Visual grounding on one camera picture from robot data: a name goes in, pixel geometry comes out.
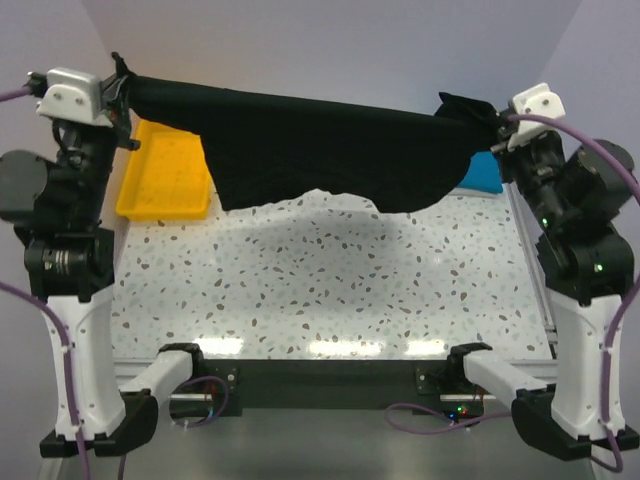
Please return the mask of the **black t shirt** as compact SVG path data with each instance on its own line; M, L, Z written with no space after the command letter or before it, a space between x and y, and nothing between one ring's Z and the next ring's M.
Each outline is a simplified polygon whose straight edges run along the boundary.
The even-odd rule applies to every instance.
M224 210L351 194L382 213L428 208L457 187L497 139L488 102L440 94L431 115L241 92L137 74L142 119L196 135Z

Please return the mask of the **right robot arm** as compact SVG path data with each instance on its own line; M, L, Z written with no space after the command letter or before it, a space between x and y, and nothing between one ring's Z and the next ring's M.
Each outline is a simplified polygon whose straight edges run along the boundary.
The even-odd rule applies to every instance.
M514 183L541 227L536 250L561 344L554 383L511 365L483 343L453 347L445 379L459 393L474 386L511 412L520 438L563 461L614 457L636 449L619 397L619 335L639 291L634 253L614 227L639 195L632 157L604 140L570 134L559 115L504 111L496 149L504 180Z

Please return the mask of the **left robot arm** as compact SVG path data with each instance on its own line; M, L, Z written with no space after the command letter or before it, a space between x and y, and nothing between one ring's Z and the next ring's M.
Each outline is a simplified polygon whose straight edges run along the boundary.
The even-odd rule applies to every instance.
M207 380L194 343L164 346L133 380L116 380L115 234L100 215L117 150L139 146L132 77L122 59L107 79L66 68L31 74L23 91L50 120L57 156L12 150L1 158L1 217L23 245L26 299L42 312L53 349L57 419L40 444L45 458L122 457L153 438L160 407L178 387L196 392Z

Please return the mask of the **folded blue t shirt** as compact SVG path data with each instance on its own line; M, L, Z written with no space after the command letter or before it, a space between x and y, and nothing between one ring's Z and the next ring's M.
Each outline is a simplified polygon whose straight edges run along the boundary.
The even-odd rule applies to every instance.
M490 152L477 153L456 188L457 192L475 196L497 196L504 191L498 161Z

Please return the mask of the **yellow plastic tray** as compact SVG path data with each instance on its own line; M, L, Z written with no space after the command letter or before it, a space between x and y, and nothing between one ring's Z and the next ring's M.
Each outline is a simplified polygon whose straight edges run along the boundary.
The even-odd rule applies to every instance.
M212 180L200 137L138 122L116 213L131 221L191 221L207 216Z

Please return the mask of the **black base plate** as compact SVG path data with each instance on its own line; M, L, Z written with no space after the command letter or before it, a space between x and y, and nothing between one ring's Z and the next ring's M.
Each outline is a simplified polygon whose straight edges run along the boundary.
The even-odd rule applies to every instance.
M485 413L481 389L445 373L444 360L204 360L201 380L174 393L179 418L214 412L239 416L247 409L384 410L412 403L447 420Z

